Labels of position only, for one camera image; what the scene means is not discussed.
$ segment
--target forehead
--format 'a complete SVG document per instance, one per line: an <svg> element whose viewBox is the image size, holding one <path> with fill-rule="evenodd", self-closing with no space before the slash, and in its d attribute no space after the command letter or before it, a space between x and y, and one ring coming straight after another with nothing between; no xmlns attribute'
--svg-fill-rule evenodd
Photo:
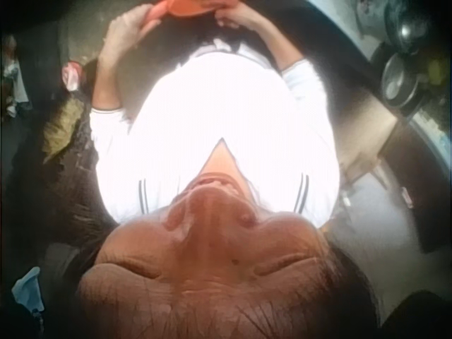
<svg viewBox="0 0 452 339"><path fill-rule="evenodd" d="M299 285L300 293L271 294L257 285L254 292L227 288L181 292L123 273L94 267L80 285L88 311L101 331L114 331L112 338L137 338L140 333L152 334L140 338L179 338L173 331L181 328L192 334L183 338L199 338L209 331L215 331L209 338L231 338L234 333L233 338L260 338L262 328L290 328L294 320L290 310L303 302L302 291L311 290L311 298L315 291Z"/></svg>

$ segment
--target hair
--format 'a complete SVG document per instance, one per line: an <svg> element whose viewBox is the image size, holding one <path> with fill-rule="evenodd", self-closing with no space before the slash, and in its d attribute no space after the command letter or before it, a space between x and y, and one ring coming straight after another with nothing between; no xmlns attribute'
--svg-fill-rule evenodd
<svg viewBox="0 0 452 339"><path fill-rule="evenodd" d="M260 338L362 339L375 336L379 318L368 280L347 255L331 246L332 265L327 267L322 264L324 283L317 292L300 290L294 295L297 301L295 307L281 309L273 306L278 301L268 300L270 314L266 314L261 305L257 305L255 314L241 312L251 326L256 327L256 333L261 334ZM96 254L94 250L79 256L66 274L66 284L55 291L48 303L47 316L44 318L48 338L123 338L119 335L119 312L115 309L117 305L97 302L87 311L86 300L77 292L78 282L83 272L92 265ZM215 329L222 320L215 314L212 314L212 326L209 326L207 333L200 332L196 321L188 319L186 315L186 311L176 311L174 316L164 319L167 322L165 327L170 331L161 338L220 337ZM121 320L124 323L124 315L121 315ZM136 315L130 312L130 319L126 321L129 321L130 326L135 326L135 320ZM147 327L137 338L149 338L145 333L152 333L152 328Z"/></svg>

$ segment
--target neck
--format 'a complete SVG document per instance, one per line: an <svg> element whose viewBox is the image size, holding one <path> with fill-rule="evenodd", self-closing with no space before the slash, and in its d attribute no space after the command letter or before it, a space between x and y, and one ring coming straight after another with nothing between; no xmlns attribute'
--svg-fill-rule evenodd
<svg viewBox="0 0 452 339"><path fill-rule="evenodd" d="M202 176L210 173L226 174L233 178L233 180L237 182L239 188L243 191L245 197L250 201L254 200L245 177L237 167L234 156L227 148L226 142L223 139L216 145L207 163L204 165L204 168L201 170L200 175Z"/></svg>

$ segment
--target nose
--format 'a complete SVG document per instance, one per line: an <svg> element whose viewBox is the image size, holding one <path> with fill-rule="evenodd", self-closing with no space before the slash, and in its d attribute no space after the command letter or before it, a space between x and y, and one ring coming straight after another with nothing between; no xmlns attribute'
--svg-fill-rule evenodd
<svg viewBox="0 0 452 339"><path fill-rule="evenodd" d="M179 201L168 220L177 234L179 267L190 279L230 277L256 224L252 206L211 186L195 189Z"/></svg>

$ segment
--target long sleeve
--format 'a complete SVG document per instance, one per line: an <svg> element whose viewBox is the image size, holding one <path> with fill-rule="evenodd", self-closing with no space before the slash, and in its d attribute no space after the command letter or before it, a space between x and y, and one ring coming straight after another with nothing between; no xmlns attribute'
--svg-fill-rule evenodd
<svg viewBox="0 0 452 339"><path fill-rule="evenodd" d="M99 156L96 172L99 191L107 212L122 224L142 215L140 207L138 164L133 162L129 137L130 121L118 109L90 113L91 138Z"/></svg>
<svg viewBox="0 0 452 339"><path fill-rule="evenodd" d="M313 65L306 59L298 61L282 73L282 78L297 100L304 122L335 153L326 92Z"/></svg>
<svg viewBox="0 0 452 339"><path fill-rule="evenodd" d="M91 138L99 159L116 153L129 134L130 121L124 109L106 112L92 109L90 113Z"/></svg>

